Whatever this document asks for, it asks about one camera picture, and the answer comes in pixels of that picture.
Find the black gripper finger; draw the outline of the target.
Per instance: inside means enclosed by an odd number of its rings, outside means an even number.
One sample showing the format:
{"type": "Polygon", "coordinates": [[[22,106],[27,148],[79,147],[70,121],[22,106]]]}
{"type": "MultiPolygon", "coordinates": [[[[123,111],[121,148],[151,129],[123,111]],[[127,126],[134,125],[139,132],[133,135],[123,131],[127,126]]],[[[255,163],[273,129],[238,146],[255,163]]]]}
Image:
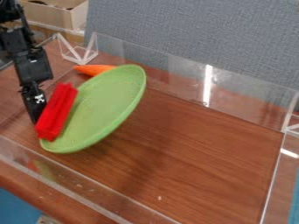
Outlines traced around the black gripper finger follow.
{"type": "Polygon", "coordinates": [[[23,94],[23,103],[32,123],[38,123],[44,107],[47,105],[44,92],[42,91],[39,94],[23,94]]]}

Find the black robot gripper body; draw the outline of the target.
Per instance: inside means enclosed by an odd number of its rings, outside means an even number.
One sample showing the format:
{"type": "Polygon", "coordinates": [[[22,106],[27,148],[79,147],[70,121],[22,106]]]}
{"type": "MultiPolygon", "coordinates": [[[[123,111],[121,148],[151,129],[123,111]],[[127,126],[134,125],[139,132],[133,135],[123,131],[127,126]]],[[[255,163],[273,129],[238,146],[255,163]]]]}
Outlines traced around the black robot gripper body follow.
{"type": "Polygon", "coordinates": [[[34,48],[14,59],[14,65],[23,93],[39,95],[39,85],[54,78],[47,52],[42,47],[34,48]]]}

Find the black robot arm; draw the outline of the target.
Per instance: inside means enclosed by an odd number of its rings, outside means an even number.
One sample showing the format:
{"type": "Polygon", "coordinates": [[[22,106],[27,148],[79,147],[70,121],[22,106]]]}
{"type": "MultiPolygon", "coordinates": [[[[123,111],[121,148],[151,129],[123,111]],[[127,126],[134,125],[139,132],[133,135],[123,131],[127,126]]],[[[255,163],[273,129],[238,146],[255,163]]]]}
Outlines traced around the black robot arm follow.
{"type": "Polygon", "coordinates": [[[54,75],[47,52],[36,45],[24,7],[16,0],[0,0],[0,51],[14,62],[23,104],[32,123],[38,123],[47,106],[40,85],[54,75]]]}

